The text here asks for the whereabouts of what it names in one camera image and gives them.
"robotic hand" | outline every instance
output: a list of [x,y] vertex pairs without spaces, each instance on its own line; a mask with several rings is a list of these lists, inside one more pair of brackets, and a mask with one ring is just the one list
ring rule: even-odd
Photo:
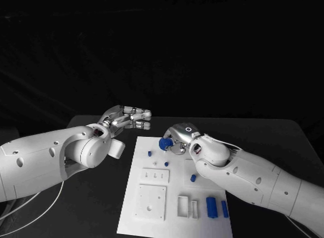
[[173,125],[160,148],[189,151],[199,174],[245,202],[291,217],[324,238],[324,188],[294,177],[277,165],[239,147],[202,135],[190,123]]
[[150,129],[151,111],[115,106],[98,123],[23,137],[0,146],[0,202],[33,195],[94,168],[107,154],[120,158],[124,128]]

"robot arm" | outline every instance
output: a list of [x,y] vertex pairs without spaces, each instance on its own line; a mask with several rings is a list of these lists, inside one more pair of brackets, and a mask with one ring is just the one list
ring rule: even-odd
[[200,135],[190,123],[169,128],[162,141],[162,149],[175,154],[189,150],[199,174],[231,194],[291,217],[324,238],[324,188],[293,176],[262,157],[229,149],[209,135]]
[[0,146],[0,202],[33,195],[94,168],[107,154],[120,158],[124,128],[150,129],[150,110],[115,106],[98,123],[23,137]]

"table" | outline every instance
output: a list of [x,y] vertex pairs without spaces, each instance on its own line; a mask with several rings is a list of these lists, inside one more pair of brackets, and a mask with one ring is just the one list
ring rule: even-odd
[[[68,127],[95,123],[101,116],[75,116]],[[120,160],[105,158],[100,166],[67,181],[55,206],[43,217],[7,238],[128,238],[115,233],[137,136],[163,136],[167,128],[190,122],[202,133],[238,145],[268,159],[298,178],[324,187],[324,166],[298,124],[280,119],[211,119],[153,117],[151,129],[126,129]],[[31,222],[55,200],[61,185],[45,190],[22,208],[15,230]],[[304,237],[285,216],[241,201],[226,193],[234,238]]]

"black backdrop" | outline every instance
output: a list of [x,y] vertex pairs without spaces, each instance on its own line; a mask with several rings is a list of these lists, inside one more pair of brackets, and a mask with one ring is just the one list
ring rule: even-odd
[[291,119],[324,160],[324,5],[19,4],[0,7],[0,126],[28,136],[117,104]]

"small blue part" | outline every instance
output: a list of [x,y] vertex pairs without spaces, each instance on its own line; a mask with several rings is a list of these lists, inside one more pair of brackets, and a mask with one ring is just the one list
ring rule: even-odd
[[192,181],[192,182],[196,181],[196,175],[192,175],[190,181]]
[[208,203],[208,216],[209,218],[216,218],[218,217],[216,198],[206,197],[206,203]]
[[228,207],[226,207],[225,201],[221,202],[221,206],[222,206],[223,217],[228,218]]
[[167,151],[166,150],[166,147],[167,146],[172,146],[175,143],[173,143],[173,140],[167,137],[166,139],[162,137],[160,138],[160,149]]

